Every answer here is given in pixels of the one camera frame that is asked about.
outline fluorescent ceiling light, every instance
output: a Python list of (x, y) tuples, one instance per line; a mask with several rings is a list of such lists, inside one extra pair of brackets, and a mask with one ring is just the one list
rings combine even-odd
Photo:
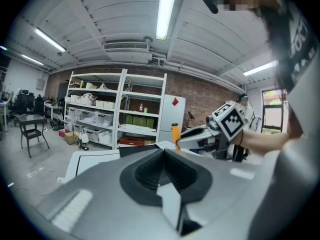
[(42, 33), (39, 29), (35, 29), (34, 32), (39, 35), (41, 38), (43, 38), (44, 40), (46, 40), (49, 44), (53, 45), (55, 48), (57, 48), (58, 50), (60, 50), (61, 52), (65, 52), (66, 49), (63, 48), (61, 45), (57, 44), (55, 41), (53, 41), (49, 36), (45, 35), (44, 33)]
[(264, 65), (262, 65), (262, 66), (258, 66), (258, 67), (254, 68), (254, 69), (251, 69), (251, 70), (249, 70), (249, 71), (247, 71), (247, 72), (244, 72), (243, 74), (244, 74), (245, 76), (249, 76), (249, 75), (252, 75), (252, 74), (257, 73), (257, 72), (259, 72), (259, 71), (273, 68), (273, 67), (275, 67), (276, 65), (278, 65), (278, 61), (277, 61), (277, 60), (272, 61), (272, 62), (269, 62), (269, 63), (264, 64)]
[(174, 3), (175, 0), (160, 0), (156, 24), (156, 39), (166, 40)]
[(33, 58), (30, 58), (30, 57), (28, 57), (28, 56), (26, 56), (26, 55), (24, 55), (24, 54), (21, 54), (21, 55), (22, 55), (22, 57), (26, 58), (27, 60), (30, 60), (30, 61), (32, 61), (32, 62), (38, 63), (38, 64), (40, 64), (40, 65), (43, 65), (43, 63), (41, 63), (41, 62), (39, 62), (39, 61), (37, 61), (37, 60), (35, 60), (35, 59), (33, 59)]

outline white shelving unit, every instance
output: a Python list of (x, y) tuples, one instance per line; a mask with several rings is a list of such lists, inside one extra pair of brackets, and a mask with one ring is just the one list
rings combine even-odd
[[(88, 123), (84, 120), (74, 120), (82, 125), (87, 126), (94, 126), (101, 129), (106, 129), (112, 131), (112, 144), (106, 145), (111, 147), (112, 149), (116, 149), (118, 147), (133, 147), (132, 145), (125, 145), (125, 144), (118, 144), (119, 134), (134, 134), (142, 137), (151, 137), (155, 138), (155, 141), (158, 142), (159, 140), (159, 131), (160, 131), (160, 124), (161, 124), (161, 115), (163, 109), (163, 101), (165, 97), (165, 89), (166, 89), (166, 81), (167, 81), (167, 74), (164, 74), (164, 77), (154, 77), (154, 76), (147, 76), (147, 75), (138, 75), (138, 74), (127, 74), (127, 69), (123, 69), (121, 73), (85, 73), (85, 74), (74, 74), (72, 72), (70, 83), (73, 82), (75, 79), (78, 81), (84, 81), (85, 83), (97, 83), (96, 85), (101, 85), (102, 83), (109, 84), (118, 84), (117, 90), (113, 89), (93, 89), (93, 88), (71, 88), (68, 87), (66, 96), (69, 97), (73, 92), (77, 93), (92, 93), (93, 95), (103, 95), (103, 96), (113, 96), (115, 97), (115, 107), (112, 108), (105, 108), (105, 107), (98, 107), (95, 105), (86, 105), (74, 102), (66, 102), (64, 107), (64, 119), (65, 120), (74, 120), (68, 116), (68, 108), (69, 107), (80, 107), (80, 108), (88, 108), (94, 111), (108, 111), (113, 112), (113, 124), (112, 126), (104, 127), (99, 124), (95, 123)], [(158, 88), (161, 89), (161, 95), (155, 94), (148, 94), (148, 93), (140, 93), (140, 92), (132, 92), (132, 87), (136, 86), (145, 86), (151, 88)], [(120, 109), (121, 103), (125, 99), (125, 109)], [(129, 104), (131, 99), (138, 99), (142, 101), (152, 101), (152, 102), (159, 102), (159, 111), (157, 114), (155, 113), (144, 113), (139, 111), (131, 111), (129, 110)], [(149, 131), (149, 130), (140, 130), (140, 129), (127, 129), (125, 127), (120, 127), (119, 118), (120, 114), (124, 115), (137, 115), (137, 116), (144, 116), (157, 119), (157, 126), (156, 131)]]
[[(125, 84), (125, 82), (123, 82), (123, 77), (124, 77), (125, 71), (126, 71), (126, 69), (123, 69), (121, 71), (121, 73), (85, 73), (85, 74), (74, 74), (74, 72), (72, 72), (72, 74), (70, 76), (70, 80), (69, 80), (69, 87), (66, 91), (66, 96), (69, 97), (72, 94), (72, 92), (78, 92), (81, 94), (92, 93), (93, 95), (113, 96), (113, 97), (115, 97), (115, 104), (118, 104), (118, 100), (120, 99), (121, 87), (123, 88), (123, 86)], [(97, 85), (101, 85), (102, 83), (105, 83), (105, 84), (112, 83), (112, 84), (118, 84), (118, 87), (117, 87), (117, 90), (93, 89), (93, 88), (90, 88), (90, 89), (88, 89), (88, 88), (71, 88), (70, 83), (73, 82), (74, 80), (84, 81), (85, 83), (87, 83), (87, 82), (97, 83)], [(113, 115), (112, 126), (105, 127), (105, 126), (95, 124), (95, 123), (88, 123), (83, 120), (71, 119), (68, 116), (68, 108), (69, 107), (89, 108), (89, 109), (93, 109), (94, 111), (99, 111), (99, 112), (102, 112), (102, 111), (113, 112), (114, 115)], [(94, 126), (97, 128), (112, 131), (112, 142), (110, 145), (106, 145), (106, 144), (100, 143), (98, 141), (93, 141), (93, 140), (90, 140), (90, 141), (111, 147), (112, 149), (117, 148), (116, 144), (118, 142), (118, 138), (116, 137), (117, 135), (115, 135), (115, 133), (116, 133), (115, 128), (118, 127), (118, 121), (116, 120), (116, 109), (99, 107), (99, 106), (95, 106), (95, 105), (86, 105), (86, 104), (80, 104), (80, 103), (66, 102), (65, 106), (64, 106), (64, 119), (65, 120), (74, 120), (74, 121), (76, 121), (80, 124), (83, 124), (83, 125)]]
[[(164, 74), (163, 77), (155, 77), (148, 75), (139, 75), (139, 74), (128, 74), (128, 70), (125, 69), (123, 72), (122, 83), (120, 87), (120, 94), (117, 103), (115, 104), (115, 116), (116, 121), (119, 121), (120, 114), (130, 114), (130, 115), (138, 115), (144, 117), (151, 117), (157, 119), (156, 132), (148, 131), (148, 130), (140, 130), (140, 129), (127, 129), (124, 127), (116, 127), (115, 136), (118, 136), (118, 132), (123, 132), (127, 134), (134, 134), (141, 137), (155, 137), (155, 142), (159, 141), (159, 132), (160, 132), (160, 124), (161, 124), (161, 115), (163, 109), (163, 102), (165, 98), (165, 90), (166, 90), (166, 82), (167, 82), (167, 74)], [(129, 90), (124, 90), (125, 84), (128, 83)], [(161, 89), (161, 95), (149, 94), (149, 93), (141, 93), (141, 92), (132, 92), (132, 87), (134, 85), (137, 86), (145, 86), (151, 88)], [(125, 109), (121, 109), (122, 100), (125, 101)], [(131, 111), (129, 110), (130, 100), (137, 99), (142, 101), (153, 101), (159, 102), (159, 110), (158, 113), (144, 113), (139, 111)], [(132, 147), (131, 145), (124, 145), (115, 143), (116, 147)]]

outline red diamond sticker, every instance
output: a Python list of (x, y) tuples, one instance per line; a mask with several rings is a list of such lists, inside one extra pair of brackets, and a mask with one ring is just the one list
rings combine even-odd
[(177, 100), (177, 98), (174, 98), (172, 104), (175, 106), (175, 105), (177, 105), (178, 103), (179, 103), (179, 100)]

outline ceiling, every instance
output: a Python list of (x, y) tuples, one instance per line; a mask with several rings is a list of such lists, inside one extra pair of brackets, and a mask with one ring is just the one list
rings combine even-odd
[[(151, 37), (161, 67), (188, 68), (205, 78), (236, 86), (270, 81), (272, 70), (243, 72), (272, 61), (262, 22), (248, 11), (212, 14), (202, 0), (175, 0), (166, 40), (156, 39), (159, 0), (30, 0), (17, 15), (4, 45), (10, 56), (25, 54), (55, 73), (82, 66), (117, 63), (103, 44)], [(57, 49), (34, 33), (39, 28), (66, 48)]]

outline orange cylinder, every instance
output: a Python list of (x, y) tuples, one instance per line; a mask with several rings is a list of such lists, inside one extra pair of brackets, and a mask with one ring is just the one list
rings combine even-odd
[(180, 150), (180, 148), (177, 146), (177, 141), (181, 139), (181, 132), (178, 123), (175, 122), (171, 125), (171, 132), (175, 149)]

